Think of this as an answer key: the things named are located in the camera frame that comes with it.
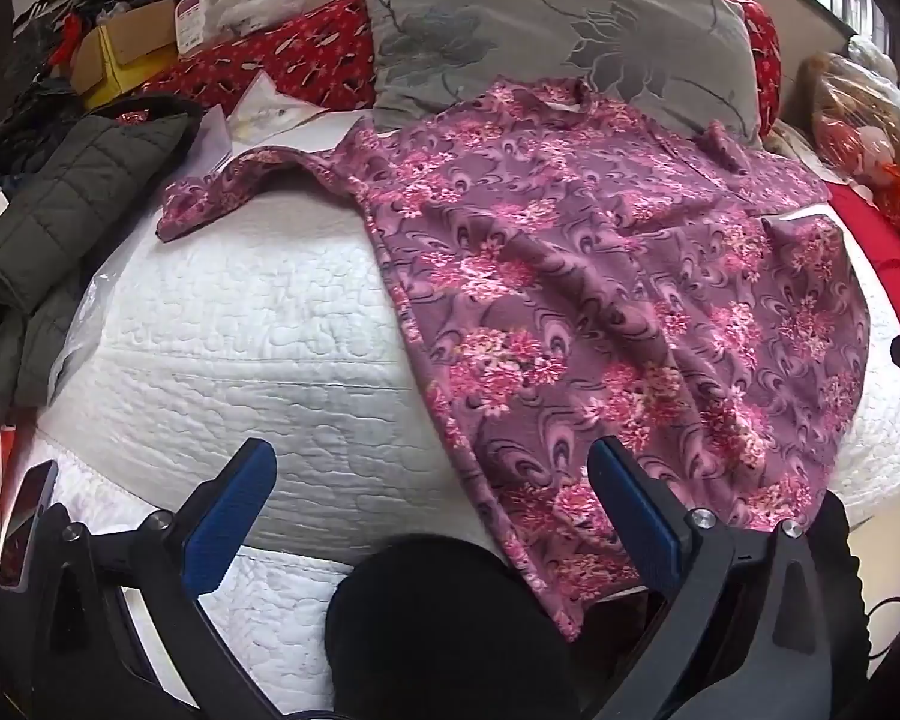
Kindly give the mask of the purple floral shirt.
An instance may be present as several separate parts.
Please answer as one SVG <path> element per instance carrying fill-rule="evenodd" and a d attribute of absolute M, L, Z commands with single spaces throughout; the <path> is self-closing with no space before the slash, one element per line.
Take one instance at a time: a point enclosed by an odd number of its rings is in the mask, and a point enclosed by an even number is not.
<path fill-rule="evenodd" d="M 397 132 L 176 182 L 159 238 L 290 166 L 359 211 L 464 490 L 567 637 L 637 580 L 590 483 L 595 440 L 738 527 L 818 512 L 870 322 L 802 164 L 720 124 L 681 137 L 578 80 L 502 80 Z"/>

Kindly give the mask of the white quilted mattress cover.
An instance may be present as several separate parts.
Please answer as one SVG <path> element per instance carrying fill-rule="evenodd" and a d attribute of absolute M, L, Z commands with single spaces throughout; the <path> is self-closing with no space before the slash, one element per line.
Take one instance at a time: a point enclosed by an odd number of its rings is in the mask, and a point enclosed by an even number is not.
<path fill-rule="evenodd" d="M 263 146 L 334 148 L 368 122 L 328 114 Z M 870 335 L 862 396 L 824 491 L 863 522 L 900 491 L 898 316 L 839 216 Z M 325 616 L 352 567 L 409 535 L 473 544 L 514 573 L 476 511 L 411 369 L 359 211 L 299 166 L 173 241 L 160 216 L 103 265 L 77 312 L 32 452 L 55 497 L 96 532 L 175 509 L 247 439 L 271 444 L 276 484 L 221 585 L 201 605 L 284 710 L 331 700 Z"/>

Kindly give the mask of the plastic bag of toys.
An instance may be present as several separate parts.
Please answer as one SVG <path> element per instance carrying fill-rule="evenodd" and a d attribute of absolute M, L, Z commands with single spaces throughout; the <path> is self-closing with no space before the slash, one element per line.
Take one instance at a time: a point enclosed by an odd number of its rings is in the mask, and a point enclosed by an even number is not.
<path fill-rule="evenodd" d="M 888 54 L 854 36 L 842 54 L 818 52 L 800 67 L 818 156 L 870 192 L 900 232 L 900 79 Z"/>

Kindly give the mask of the dark green puffer jacket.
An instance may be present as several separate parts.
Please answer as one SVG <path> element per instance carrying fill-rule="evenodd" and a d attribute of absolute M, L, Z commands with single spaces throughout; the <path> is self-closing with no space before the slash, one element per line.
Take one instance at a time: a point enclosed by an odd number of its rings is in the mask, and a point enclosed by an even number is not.
<path fill-rule="evenodd" d="M 0 215 L 0 429 L 45 401 L 92 268 L 183 163 L 203 108 L 142 94 L 80 117 Z"/>

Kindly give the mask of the grey floral pillow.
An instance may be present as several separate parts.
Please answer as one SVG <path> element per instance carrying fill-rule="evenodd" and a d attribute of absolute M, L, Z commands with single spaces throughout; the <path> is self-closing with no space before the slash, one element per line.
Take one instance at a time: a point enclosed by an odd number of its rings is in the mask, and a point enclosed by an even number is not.
<path fill-rule="evenodd" d="M 745 17 L 728 0 L 365 0 L 374 121 L 400 128 L 499 78 L 582 78 L 683 135 L 761 140 Z"/>

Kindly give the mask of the yellow cardboard box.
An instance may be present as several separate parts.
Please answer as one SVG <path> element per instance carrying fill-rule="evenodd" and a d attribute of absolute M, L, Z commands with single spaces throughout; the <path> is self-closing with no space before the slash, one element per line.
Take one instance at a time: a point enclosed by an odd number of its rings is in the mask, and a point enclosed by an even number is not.
<path fill-rule="evenodd" d="M 139 88 L 176 59 L 175 2 L 159 0 L 92 29 L 74 53 L 69 83 L 91 110 Z"/>

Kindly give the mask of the red patterned bedding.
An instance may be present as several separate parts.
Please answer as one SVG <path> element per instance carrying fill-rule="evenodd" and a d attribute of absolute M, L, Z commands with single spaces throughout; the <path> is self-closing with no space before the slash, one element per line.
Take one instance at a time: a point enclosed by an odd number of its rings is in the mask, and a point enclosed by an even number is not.
<path fill-rule="evenodd" d="M 728 0 L 743 10 L 758 85 L 759 132 L 781 107 L 781 41 L 756 0 Z M 374 44 L 364 0 L 329 0 L 278 26 L 230 39 L 159 71 L 139 93 L 170 93 L 206 109 L 232 112 L 264 71 L 279 93 L 329 110 L 367 109 L 375 101 Z"/>

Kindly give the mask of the white plastic bag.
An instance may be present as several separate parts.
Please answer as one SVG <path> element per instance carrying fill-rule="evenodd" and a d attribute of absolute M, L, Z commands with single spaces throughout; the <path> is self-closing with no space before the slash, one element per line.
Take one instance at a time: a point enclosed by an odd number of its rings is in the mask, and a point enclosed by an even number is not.
<path fill-rule="evenodd" d="M 247 36 L 302 15 L 305 0 L 217 0 L 208 13 L 212 34 Z"/>

